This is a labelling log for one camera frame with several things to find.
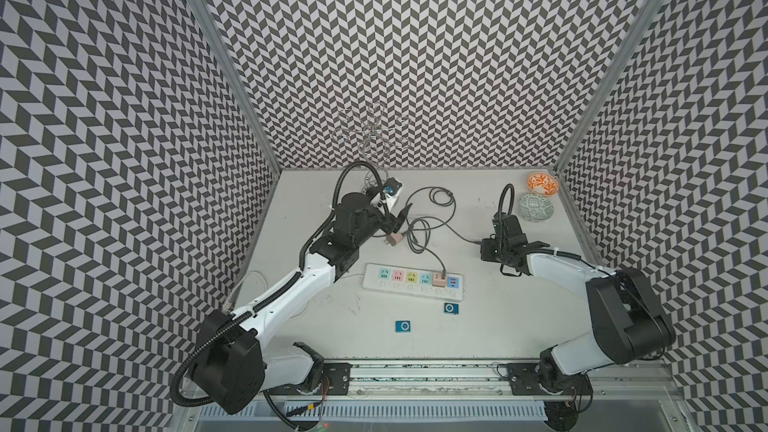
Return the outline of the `pink charger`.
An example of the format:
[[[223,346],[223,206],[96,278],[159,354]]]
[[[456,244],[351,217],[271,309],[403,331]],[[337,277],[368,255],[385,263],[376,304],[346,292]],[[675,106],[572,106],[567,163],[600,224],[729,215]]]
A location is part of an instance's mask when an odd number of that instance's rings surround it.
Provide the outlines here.
[[[395,232],[395,233],[386,234],[385,239],[387,243],[390,244],[391,246],[396,246],[397,244],[399,244],[404,240],[404,236],[399,232]]]
[[[433,287],[445,288],[447,286],[447,275],[443,273],[433,273],[431,284]]]

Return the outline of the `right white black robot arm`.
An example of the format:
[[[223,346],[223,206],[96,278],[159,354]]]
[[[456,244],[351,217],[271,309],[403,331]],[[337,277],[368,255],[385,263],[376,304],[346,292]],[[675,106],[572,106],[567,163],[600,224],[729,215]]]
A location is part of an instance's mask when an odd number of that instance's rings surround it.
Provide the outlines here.
[[[500,193],[493,234],[481,241],[480,257],[497,263],[510,278],[535,277],[570,291],[588,306],[590,330],[549,347],[528,375],[544,394],[577,390],[577,379],[592,370],[655,360],[676,340],[672,319],[649,277],[634,268],[609,269],[542,241],[530,242],[513,213],[514,185]]]

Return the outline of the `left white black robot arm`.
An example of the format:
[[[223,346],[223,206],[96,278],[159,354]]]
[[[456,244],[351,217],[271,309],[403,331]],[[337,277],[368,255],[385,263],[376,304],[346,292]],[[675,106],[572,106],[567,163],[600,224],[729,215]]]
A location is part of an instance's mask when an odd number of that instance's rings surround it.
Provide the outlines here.
[[[305,393],[322,384],[324,359],[303,342],[269,354],[277,332],[319,293],[336,283],[377,233],[396,232],[407,213],[393,213],[402,184],[382,178],[367,161],[346,166],[333,190],[330,212],[302,245],[296,269],[231,312],[216,310],[200,324],[194,350],[170,379],[180,407],[211,403],[235,414],[257,395],[292,386]]]

